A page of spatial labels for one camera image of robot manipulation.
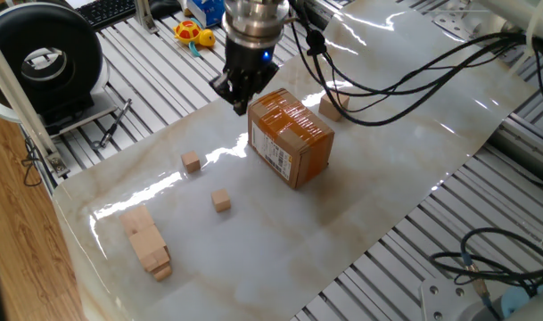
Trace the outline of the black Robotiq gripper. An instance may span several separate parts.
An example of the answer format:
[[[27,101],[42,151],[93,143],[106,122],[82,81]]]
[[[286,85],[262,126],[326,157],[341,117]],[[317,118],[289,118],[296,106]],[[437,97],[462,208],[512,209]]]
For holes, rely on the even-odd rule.
[[[230,37],[226,39],[224,72],[212,79],[210,86],[232,105],[237,115],[246,113],[247,98],[250,101],[259,94],[279,71],[279,66],[273,62],[275,48],[275,45],[250,48]]]

